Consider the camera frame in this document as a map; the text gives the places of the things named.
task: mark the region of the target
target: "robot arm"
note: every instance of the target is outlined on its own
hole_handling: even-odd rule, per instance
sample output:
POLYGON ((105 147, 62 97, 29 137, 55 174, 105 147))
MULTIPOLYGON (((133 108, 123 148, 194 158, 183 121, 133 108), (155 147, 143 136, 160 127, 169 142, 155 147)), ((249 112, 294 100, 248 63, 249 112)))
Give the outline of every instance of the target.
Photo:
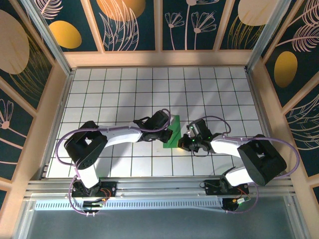
POLYGON ((123 126, 98 126, 93 121, 88 121, 81 128, 118 128, 118 130, 86 131, 73 134, 64 144, 64 147, 74 162, 81 182, 89 195, 99 190, 100 179, 96 175, 94 163, 105 147, 125 142, 140 142, 160 140, 168 142, 172 135, 170 129, 157 132, 145 132, 161 128, 169 117, 163 111, 157 111, 151 118, 135 120, 123 126))
MULTIPOLYGON (((96 175, 94 163, 105 147, 124 142, 153 140, 166 143, 172 131, 170 129, 154 131, 154 129, 163 127, 168 119, 166 113, 158 111, 151 118, 133 121, 128 127, 108 127, 113 129, 118 127, 118 130, 85 131, 73 134, 64 147, 77 168, 87 195, 94 195, 100 189, 101 181, 96 175)), ((89 121, 81 128, 107 127, 97 126, 93 121, 89 121)), ((187 133, 178 141, 178 147, 193 152, 203 149, 208 153, 224 153, 240 157, 244 167, 232 168, 221 176, 220 185, 223 185, 225 189, 251 182, 265 186, 287 167, 284 159, 268 141, 243 142, 227 138, 220 133, 212 134, 203 119, 198 119, 187 126, 187 133)))
POLYGON ((201 148, 210 153, 224 153, 240 157, 244 167, 226 171, 221 183, 232 187, 255 182, 265 186, 287 168, 285 160, 267 140, 243 141, 226 137, 220 133, 212 135, 203 119, 187 126, 187 133, 178 141, 178 147, 198 152, 201 148))

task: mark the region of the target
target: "yellow circle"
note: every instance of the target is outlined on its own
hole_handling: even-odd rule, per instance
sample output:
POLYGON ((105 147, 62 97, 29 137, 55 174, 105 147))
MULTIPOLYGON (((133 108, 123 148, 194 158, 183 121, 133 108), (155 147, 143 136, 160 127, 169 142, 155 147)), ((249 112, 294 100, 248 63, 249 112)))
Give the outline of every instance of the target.
POLYGON ((290 51, 281 53, 275 63, 274 75, 276 84, 287 87, 294 79, 297 72, 298 61, 296 56, 290 51))
POLYGON ((115 21, 128 21, 131 18, 126 13, 122 1, 128 8, 129 14, 130 9, 132 9, 136 18, 138 18, 145 9, 145 0, 97 0, 97 3, 107 17, 115 21))
POLYGON ((240 0, 238 17, 245 25, 264 25, 268 22, 278 1, 280 0, 240 0))
POLYGON ((82 43, 79 31, 66 21, 55 21, 49 25, 49 28, 60 46, 74 49, 82 43))
POLYGON ((27 66, 30 47, 21 24, 7 12, 0 10, 0 69, 19 74, 27 66))

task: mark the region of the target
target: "white grid floor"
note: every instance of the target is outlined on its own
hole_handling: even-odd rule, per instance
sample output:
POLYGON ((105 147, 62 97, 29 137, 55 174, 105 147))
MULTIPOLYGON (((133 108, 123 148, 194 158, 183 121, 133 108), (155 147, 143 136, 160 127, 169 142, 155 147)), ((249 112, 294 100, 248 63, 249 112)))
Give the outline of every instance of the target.
MULTIPOLYGON (((205 115, 226 119, 232 128, 230 136, 262 133, 243 67, 112 68, 76 70, 58 139, 88 120, 98 125, 127 125, 163 108, 180 115, 181 134, 189 122, 205 115)), ((207 124, 212 134, 226 130, 223 122, 214 119, 207 124)), ((59 155, 71 161, 63 146, 59 155)), ((195 157, 154 141, 104 149, 96 171, 99 177, 198 176, 220 175, 241 165, 237 157, 195 157)), ((60 164, 52 154, 46 177, 74 175, 70 166, 60 164)))

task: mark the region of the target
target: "green cloth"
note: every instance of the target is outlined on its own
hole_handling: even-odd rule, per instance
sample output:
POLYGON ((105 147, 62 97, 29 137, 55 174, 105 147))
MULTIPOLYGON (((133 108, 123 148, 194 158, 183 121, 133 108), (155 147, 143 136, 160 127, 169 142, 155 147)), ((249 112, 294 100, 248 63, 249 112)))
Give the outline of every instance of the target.
POLYGON ((163 143, 163 148, 177 148, 177 143, 181 138, 179 116, 174 116, 174 123, 168 128, 173 130, 173 134, 167 143, 163 143))

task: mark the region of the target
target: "ventilation grille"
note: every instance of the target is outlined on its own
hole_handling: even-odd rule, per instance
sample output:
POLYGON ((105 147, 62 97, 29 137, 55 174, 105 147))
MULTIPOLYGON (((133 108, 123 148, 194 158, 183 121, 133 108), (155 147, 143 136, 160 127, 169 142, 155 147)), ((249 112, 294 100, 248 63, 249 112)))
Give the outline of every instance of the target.
MULTIPOLYGON (((82 202, 74 203, 78 209, 82 202)), ((170 208, 192 208, 192 207, 222 207, 222 201, 218 198, 210 199, 169 199, 169 200, 109 200, 103 210, 122 209, 170 209, 170 208)), ((35 210, 72 210, 68 200, 38 201, 35 210)))

